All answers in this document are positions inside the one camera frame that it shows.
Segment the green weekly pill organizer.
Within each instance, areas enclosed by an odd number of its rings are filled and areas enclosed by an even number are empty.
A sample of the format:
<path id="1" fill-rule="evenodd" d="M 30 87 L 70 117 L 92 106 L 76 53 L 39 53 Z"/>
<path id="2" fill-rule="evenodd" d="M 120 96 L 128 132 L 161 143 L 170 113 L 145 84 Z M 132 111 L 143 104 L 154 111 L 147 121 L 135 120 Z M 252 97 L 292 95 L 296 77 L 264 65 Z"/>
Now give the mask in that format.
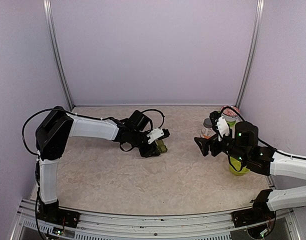
<path id="1" fill-rule="evenodd" d="M 163 140 L 155 140 L 155 143 L 156 143 L 156 147 L 158 149 L 158 151 L 161 153 L 161 154 L 164 154 L 168 151 L 168 148 L 166 147 L 165 143 Z"/>

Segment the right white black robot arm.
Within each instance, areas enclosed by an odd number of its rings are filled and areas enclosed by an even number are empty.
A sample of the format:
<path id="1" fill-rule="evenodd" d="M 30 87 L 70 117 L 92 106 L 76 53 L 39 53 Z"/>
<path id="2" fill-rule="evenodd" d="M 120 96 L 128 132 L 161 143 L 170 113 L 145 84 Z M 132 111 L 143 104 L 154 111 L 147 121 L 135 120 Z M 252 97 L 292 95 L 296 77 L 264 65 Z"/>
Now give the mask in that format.
<path id="1" fill-rule="evenodd" d="M 224 153 L 240 162 L 241 167 L 264 176 L 287 176 L 306 180 L 306 157 L 278 151 L 270 146 L 259 146 L 259 129 L 248 121 L 238 122 L 231 130 L 224 123 L 217 123 L 217 133 L 206 139 L 195 137 L 194 141 L 203 156 L 216 157 Z M 246 211 L 237 211 L 235 218 L 247 217 L 253 222 L 273 217 L 282 209 L 306 207 L 306 185 L 291 189 L 262 190 Z"/>

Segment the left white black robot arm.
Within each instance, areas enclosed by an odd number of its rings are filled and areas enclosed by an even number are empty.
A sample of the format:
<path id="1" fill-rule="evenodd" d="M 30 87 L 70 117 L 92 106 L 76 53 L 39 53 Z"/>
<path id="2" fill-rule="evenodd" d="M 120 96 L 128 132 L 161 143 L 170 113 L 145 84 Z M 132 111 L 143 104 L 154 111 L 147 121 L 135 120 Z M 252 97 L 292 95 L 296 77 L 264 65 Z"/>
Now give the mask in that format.
<path id="1" fill-rule="evenodd" d="M 42 113 L 48 114 L 35 130 L 36 150 L 33 151 L 26 143 L 25 128 L 34 117 Z M 139 110 L 124 119 L 81 115 L 67 111 L 62 106 L 43 109 L 31 115 L 22 126 L 21 138 L 26 150 L 37 157 L 37 215 L 42 220 L 49 219 L 54 223 L 64 216 L 57 196 L 57 171 L 69 138 L 112 141 L 118 143 L 123 152 L 127 151 L 123 145 L 129 144 L 129 151 L 138 149 L 141 157 L 150 158 L 161 155 L 157 141 L 165 136 L 165 130 L 161 127 L 154 128 L 153 121 Z"/>

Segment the orange grey-capped supplement bottle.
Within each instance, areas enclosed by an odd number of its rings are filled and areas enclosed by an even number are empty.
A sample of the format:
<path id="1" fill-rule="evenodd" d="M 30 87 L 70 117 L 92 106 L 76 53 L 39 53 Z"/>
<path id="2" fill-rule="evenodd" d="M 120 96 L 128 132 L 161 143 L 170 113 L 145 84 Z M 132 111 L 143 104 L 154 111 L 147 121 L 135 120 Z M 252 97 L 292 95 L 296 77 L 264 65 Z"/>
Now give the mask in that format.
<path id="1" fill-rule="evenodd" d="M 213 135 L 212 122 L 209 118 L 205 118 L 202 124 L 200 136 L 209 139 Z"/>

